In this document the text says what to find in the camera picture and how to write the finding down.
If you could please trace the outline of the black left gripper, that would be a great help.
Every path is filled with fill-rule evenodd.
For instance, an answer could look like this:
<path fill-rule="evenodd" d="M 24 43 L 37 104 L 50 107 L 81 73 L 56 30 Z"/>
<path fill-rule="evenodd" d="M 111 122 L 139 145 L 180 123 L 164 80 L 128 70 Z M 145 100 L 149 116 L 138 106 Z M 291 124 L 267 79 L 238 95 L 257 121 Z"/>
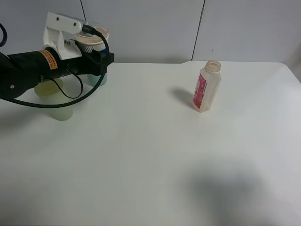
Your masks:
<path fill-rule="evenodd" d="M 55 46 L 55 76 L 103 75 L 114 60 L 115 54 L 112 52 L 98 52 L 91 45 L 86 46 L 76 40 L 59 39 Z"/>

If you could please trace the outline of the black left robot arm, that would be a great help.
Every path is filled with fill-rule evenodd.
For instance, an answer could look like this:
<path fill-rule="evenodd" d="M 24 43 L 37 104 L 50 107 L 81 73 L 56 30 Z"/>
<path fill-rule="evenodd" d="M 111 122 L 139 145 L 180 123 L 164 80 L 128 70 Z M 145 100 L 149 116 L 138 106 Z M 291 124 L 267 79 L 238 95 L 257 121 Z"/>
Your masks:
<path fill-rule="evenodd" d="M 15 99 L 39 83 L 71 74 L 100 76 L 114 62 L 114 53 L 80 51 L 82 56 L 61 60 L 52 47 L 44 50 L 0 55 L 0 97 Z"/>

